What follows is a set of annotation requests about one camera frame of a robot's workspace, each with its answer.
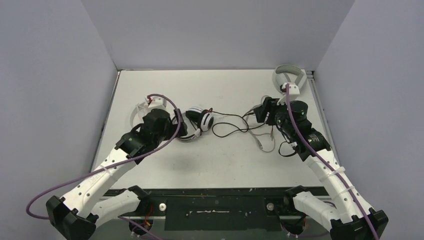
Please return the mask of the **white wired headphones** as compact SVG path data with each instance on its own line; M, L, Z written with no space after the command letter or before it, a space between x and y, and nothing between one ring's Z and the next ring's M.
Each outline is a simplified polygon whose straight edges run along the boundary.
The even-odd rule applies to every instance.
M129 117L129 125L133 128L135 125L143 122L143 117L153 109L167 111L167 101L163 97L154 96L145 98L144 102L135 105Z

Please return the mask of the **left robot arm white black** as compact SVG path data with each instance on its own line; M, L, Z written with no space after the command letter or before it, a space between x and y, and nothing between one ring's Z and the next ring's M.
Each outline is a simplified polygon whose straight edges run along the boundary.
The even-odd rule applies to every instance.
M101 197L145 157L155 153L162 142L186 134L180 109L174 110L176 122L167 110L155 108L132 127L115 144L103 162L62 197L52 196L46 202L48 219L67 240L88 240L98 227L119 216L135 212L145 214L150 207L148 194L134 185L122 193Z

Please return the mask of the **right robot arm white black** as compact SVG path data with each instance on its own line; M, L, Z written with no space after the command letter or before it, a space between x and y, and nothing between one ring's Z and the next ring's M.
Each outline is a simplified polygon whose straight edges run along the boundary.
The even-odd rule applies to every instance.
M375 210L357 191L328 141L308 120L308 108L307 103L300 100L283 103L271 97L265 97L253 108L258 123L275 126L286 137L332 201L328 204L299 185L284 193L284 210L311 217L333 240L379 240L389 222L388 216L383 210Z

